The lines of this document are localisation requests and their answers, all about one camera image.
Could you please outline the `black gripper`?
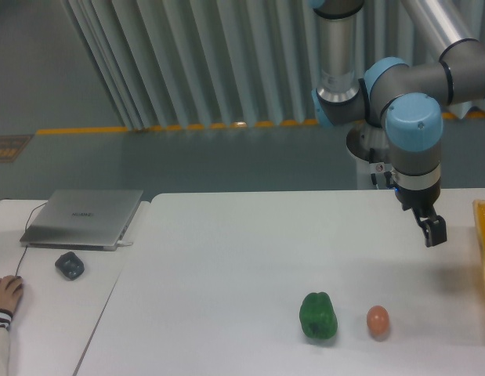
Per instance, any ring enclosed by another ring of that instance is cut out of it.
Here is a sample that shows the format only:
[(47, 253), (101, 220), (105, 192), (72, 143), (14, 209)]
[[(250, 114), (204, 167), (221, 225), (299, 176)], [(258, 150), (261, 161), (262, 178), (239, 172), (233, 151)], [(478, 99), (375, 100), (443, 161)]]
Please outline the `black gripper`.
[(423, 190), (409, 190), (396, 186), (395, 195), (404, 211), (412, 209), (416, 223), (423, 232), (427, 248), (447, 241), (446, 221), (433, 207), (440, 196), (440, 184), (434, 184)]

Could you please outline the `white sleeved forearm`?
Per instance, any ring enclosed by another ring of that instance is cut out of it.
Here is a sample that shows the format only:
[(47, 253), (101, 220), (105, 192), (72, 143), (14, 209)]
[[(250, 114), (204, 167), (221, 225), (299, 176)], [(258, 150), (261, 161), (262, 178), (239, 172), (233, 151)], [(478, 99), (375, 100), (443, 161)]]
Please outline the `white sleeved forearm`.
[(0, 309), (0, 375), (9, 374), (9, 325), (12, 318), (10, 311)]

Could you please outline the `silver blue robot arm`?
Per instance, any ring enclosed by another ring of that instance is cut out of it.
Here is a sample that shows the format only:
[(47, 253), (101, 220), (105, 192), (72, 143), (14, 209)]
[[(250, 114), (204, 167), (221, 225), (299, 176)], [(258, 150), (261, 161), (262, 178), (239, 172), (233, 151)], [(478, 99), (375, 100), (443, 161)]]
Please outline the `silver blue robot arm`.
[(355, 122), (349, 152), (385, 180), (403, 210), (414, 214), (427, 247), (447, 239), (433, 207), (440, 195), (444, 106), (485, 99), (485, 46), (450, 1), (405, 1), (407, 14), (435, 56), (411, 66), (397, 57), (354, 73), (354, 36), (361, 1), (311, 1), (320, 26), (320, 80), (312, 92), (323, 126)]

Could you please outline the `person's hand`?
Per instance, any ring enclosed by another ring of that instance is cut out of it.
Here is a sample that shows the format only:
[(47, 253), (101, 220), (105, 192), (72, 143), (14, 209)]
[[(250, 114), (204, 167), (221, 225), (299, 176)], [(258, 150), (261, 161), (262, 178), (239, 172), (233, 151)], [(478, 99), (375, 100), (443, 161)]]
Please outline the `person's hand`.
[(8, 275), (0, 278), (0, 310), (15, 313), (23, 295), (23, 278)]

